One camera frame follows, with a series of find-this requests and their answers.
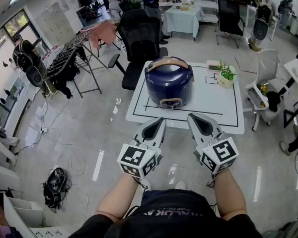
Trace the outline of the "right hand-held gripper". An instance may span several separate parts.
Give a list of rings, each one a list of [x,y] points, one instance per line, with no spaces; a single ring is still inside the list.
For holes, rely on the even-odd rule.
[[[209,116],[190,113],[187,122],[197,143],[200,163],[213,175],[231,167],[239,156],[233,138],[222,132],[218,123]]]

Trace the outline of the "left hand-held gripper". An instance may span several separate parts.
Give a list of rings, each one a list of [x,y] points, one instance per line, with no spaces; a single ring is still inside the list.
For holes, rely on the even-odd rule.
[[[166,119],[154,118],[138,127],[135,138],[124,143],[117,163],[122,172],[144,179],[162,158],[160,146],[164,141]]]

